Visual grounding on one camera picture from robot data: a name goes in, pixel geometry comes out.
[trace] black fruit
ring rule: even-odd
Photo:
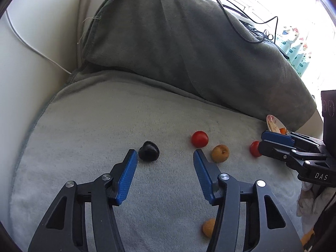
[[[146,141],[139,149],[139,157],[146,162],[152,162],[159,158],[160,150],[152,141]]]

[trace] small orange tomato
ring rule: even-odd
[[[280,133],[281,133],[281,134],[286,134],[286,133],[287,133],[286,128],[280,128]]]

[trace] white wall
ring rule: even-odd
[[[76,68],[79,0],[13,0],[19,34],[68,71]],[[26,48],[0,19],[0,220],[10,233],[9,199],[19,150],[29,126],[68,74]]]

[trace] gray blanket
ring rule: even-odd
[[[266,123],[200,102],[172,86],[121,71],[85,69],[73,75],[46,107],[33,128],[16,171],[11,197],[13,238],[25,252],[45,211],[68,180],[89,182],[121,162],[128,149],[152,140],[160,148],[156,162],[139,162],[129,195],[115,215],[128,252],[201,252],[208,239],[202,223],[217,207],[204,199],[193,166],[190,135],[203,130],[207,158],[218,144],[230,148],[218,165],[239,181],[263,179],[273,190],[301,234],[295,216],[301,182],[284,162],[249,153]],[[87,235],[95,251],[90,208]],[[242,251],[245,212],[242,206],[237,251]]]
[[[249,41],[257,39],[228,13]],[[211,0],[105,0],[85,60],[165,82],[207,101],[297,130],[315,112],[307,88],[270,42],[250,44]]]

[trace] white cable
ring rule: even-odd
[[[12,29],[12,31],[14,32],[14,34],[20,39],[20,41],[22,43],[24,43],[30,50],[32,50],[33,52],[39,54],[41,57],[47,59],[48,61],[50,61],[51,63],[57,65],[59,68],[61,68],[64,72],[68,73],[69,75],[71,75],[71,73],[68,71],[68,70],[65,70],[62,66],[60,66],[57,62],[53,61],[52,59],[48,58],[46,55],[42,54],[40,51],[36,50],[34,47],[32,47],[31,45],[29,45],[20,35],[19,33],[15,30],[11,20],[10,20],[10,17],[9,17],[9,14],[8,14],[8,11],[6,9],[6,16],[7,16],[7,20],[9,22],[9,25]]]

